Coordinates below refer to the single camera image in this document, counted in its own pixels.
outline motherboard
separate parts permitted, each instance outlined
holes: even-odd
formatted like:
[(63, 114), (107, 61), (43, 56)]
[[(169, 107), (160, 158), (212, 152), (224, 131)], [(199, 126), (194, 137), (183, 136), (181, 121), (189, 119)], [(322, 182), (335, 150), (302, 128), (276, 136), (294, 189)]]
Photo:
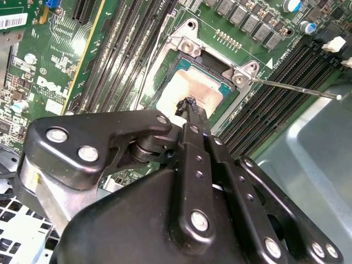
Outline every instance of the motherboard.
[[(0, 142), (17, 153), (37, 118), (157, 108), (173, 120), (192, 96), (233, 158), (255, 157), (316, 97), (251, 78), (324, 91), (352, 67), (349, 0), (7, 3), (0, 25), (23, 36), (2, 56)], [(6, 22), (15, 3), (26, 22)]]

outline robotic arm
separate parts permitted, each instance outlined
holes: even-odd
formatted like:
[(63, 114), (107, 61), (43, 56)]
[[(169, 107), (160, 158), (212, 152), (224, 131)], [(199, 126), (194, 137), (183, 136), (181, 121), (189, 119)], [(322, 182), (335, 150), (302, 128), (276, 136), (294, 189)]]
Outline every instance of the robotic arm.
[[(15, 191), (60, 234), (51, 263), (343, 262), (253, 160), (233, 161), (192, 98), (176, 115), (182, 129), (153, 109), (30, 125)], [(102, 177), (151, 161), (161, 169), (96, 202)]]

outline yellow marking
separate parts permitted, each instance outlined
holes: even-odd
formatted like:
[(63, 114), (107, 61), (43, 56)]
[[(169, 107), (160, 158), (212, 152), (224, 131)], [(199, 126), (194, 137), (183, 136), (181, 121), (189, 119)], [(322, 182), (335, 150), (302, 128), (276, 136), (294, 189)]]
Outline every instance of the yellow marking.
[(44, 24), (48, 19), (48, 15), (49, 15), (49, 7), (45, 6), (43, 15), (39, 19), (39, 24)]
[(97, 16), (96, 16), (96, 18), (95, 18), (93, 27), (92, 27), (92, 29), (91, 29), (91, 31), (90, 31), (90, 34), (89, 34), (89, 37), (88, 37), (88, 40), (87, 40), (86, 47), (85, 47), (84, 52), (83, 52), (83, 56), (81, 57), (81, 61), (79, 62), (79, 65), (78, 65), (76, 74), (75, 74), (75, 76), (74, 76), (74, 78), (73, 78), (73, 81), (72, 81), (72, 84), (71, 84), (71, 87), (70, 87), (70, 91), (69, 91), (69, 93), (68, 93), (68, 97), (67, 97), (67, 99), (66, 99), (66, 101), (65, 101), (64, 107), (62, 108), (61, 115), (63, 115), (63, 114), (65, 113), (65, 109), (66, 109), (67, 104), (68, 104), (68, 101), (69, 101), (69, 99), (70, 99), (70, 96), (71, 96), (73, 87), (74, 87), (74, 85), (75, 85), (75, 83), (76, 83), (76, 81), (77, 81), (79, 71), (80, 71), (80, 69), (81, 69), (81, 67), (82, 67), (84, 58), (85, 58), (85, 56), (86, 56), (86, 54), (87, 54), (90, 41), (92, 40), (92, 37), (93, 37), (94, 31), (95, 31), (95, 28), (96, 28), (96, 26), (97, 26), (97, 24), (98, 24), (98, 21), (99, 21), (100, 15), (101, 15), (101, 12), (103, 11), (103, 7), (104, 7), (104, 5), (105, 5), (105, 1), (106, 1), (106, 0), (102, 0), (102, 1), (101, 1), (101, 4), (100, 4), (100, 7), (99, 7)]
[(39, 181), (40, 181), (40, 175), (39, 175), (39, 173), (36, 173), (36, 174), (35, 174), (35, 181), (37, 182), (37, 184), (39, 184)]

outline white connector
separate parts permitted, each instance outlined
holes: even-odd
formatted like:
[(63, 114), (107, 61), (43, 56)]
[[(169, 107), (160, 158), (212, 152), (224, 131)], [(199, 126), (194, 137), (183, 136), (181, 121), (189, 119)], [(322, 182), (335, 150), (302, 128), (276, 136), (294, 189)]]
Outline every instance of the white connector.
[(352, 57), (350, 57), (348, 60), (344, 60), (341, 62), (342, 65), (352, 68)]
[(324, 44), (322, 49), (327, 52), (336, 53), (341, 50), (341, 48), (343, 47), (343, 45), (345, 45), (345, 43), (346, 43), (346, 40), (338, 36), (338, 37), (335, 37), (333, 40), (329, 41), (327, 44)]

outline metal rod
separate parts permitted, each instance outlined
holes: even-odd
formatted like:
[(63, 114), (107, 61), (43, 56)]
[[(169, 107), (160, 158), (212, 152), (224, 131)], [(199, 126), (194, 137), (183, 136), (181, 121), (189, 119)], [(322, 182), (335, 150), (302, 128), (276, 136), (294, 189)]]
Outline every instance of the metal rod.
[(252, 78), (251, 81), (253, 81), (255, 83), (259, 83), (259, 84), (266, 84), (266, 85), (271, 85), (274, 87), (280, 87), (280, 88), (284, 88), (284, 89), (288, 89), (288, 90), (292, 90), (292, 91), (296, 91), (296, 92), (301, 92), (303, 94), (335, 99), (337, 101), (340, 101), (342, 99), (342, 95), (335, 95), (335, 94), (329, 93), (329, 92), (314, 91), (314, 90), (310, 90), (310, 89), (306, 89), (306, 88), (302, 88), (302, 87), (298, 87), (298, 86), (293, 86), (293, 85), (289, 85), (289, 84), (281, 84), (279, 82), (274, 82), (274, 81), (261, 80), (261, 79), (257, 79), (257, 78)]

